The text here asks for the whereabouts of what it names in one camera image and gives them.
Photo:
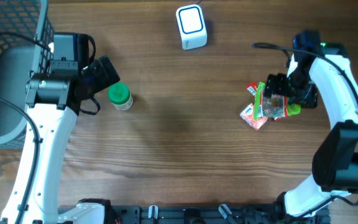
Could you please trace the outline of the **green snack bag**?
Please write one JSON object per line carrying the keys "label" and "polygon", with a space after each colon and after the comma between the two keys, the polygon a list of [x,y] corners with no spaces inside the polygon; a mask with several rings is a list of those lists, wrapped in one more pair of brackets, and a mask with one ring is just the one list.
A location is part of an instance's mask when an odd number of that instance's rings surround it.
{"label": "green snack bag", "polygon": [[264,96],[265,83],[260,82],[257,85],[254,101],[253,118],[273,118],[274,120],[297,115],[301,112],[301,106],[298,104],[289,104],[288,97],[275,95],[271,97]]}

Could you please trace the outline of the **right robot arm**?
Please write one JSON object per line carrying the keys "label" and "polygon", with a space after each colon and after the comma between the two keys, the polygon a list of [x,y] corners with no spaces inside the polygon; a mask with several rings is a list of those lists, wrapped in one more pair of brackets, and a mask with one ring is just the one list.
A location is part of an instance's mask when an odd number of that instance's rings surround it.
{"label": "right robot arm", "polygon": [[287,74],[269,75],[263,96],[284,96],[307,108],[315,108],[322,98],[331,126],[313,157],[311,175],[278,197],[275,214],[294,222],[315,216],[336,200],[358,206],[358,86],[346,48],[322,42],[316,30],[294,36],[291,48],[253,46],[292,53]]}

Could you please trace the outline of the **green lid jar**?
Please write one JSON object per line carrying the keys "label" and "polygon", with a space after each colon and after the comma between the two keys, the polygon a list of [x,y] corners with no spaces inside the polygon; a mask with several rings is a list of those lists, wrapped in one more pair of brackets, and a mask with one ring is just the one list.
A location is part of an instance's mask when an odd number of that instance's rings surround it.
{"label": "green lid jar", "polygon": [[128,110],[133,105],[133,97],[126,84],[118,82],[108,89],[108,98],[115,109]]}

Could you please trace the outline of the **red stick sachet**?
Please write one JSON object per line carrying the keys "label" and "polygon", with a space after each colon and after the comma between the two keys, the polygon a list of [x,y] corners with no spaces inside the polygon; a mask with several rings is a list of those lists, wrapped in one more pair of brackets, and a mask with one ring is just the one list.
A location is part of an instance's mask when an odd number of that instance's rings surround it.
{"label": "red stick sachet", "polygon": [[258,86],[257,86],[256,82],[251,82],[250,84],[248,84],[248,85],[246,86],[246,89],[247,89],[253,96],[255,96],[256,93],[257,93]]}

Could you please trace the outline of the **small red tissue pack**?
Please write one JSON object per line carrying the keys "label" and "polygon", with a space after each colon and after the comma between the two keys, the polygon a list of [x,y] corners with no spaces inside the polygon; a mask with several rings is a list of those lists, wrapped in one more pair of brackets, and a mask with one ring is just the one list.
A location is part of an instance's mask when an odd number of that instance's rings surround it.
{"label": "small red tissue pack", "polygon": [[268,118],[264,116],[254,119],[254,104],[250,103],[240,113],[240,117],[253,129],[258,131],[267,121]]}

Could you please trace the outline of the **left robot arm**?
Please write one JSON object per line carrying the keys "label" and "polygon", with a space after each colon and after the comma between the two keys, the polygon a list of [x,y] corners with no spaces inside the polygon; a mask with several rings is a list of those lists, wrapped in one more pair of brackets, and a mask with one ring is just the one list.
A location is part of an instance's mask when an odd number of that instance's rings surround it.
{"label": "left robot arm", "polygon": [[1,223],[57,223],[63,158],[81,103],[120,80],[108,56],[95,57],[91,36],[56,33],[53,46],[48,68],[26,85],[27,133]]}

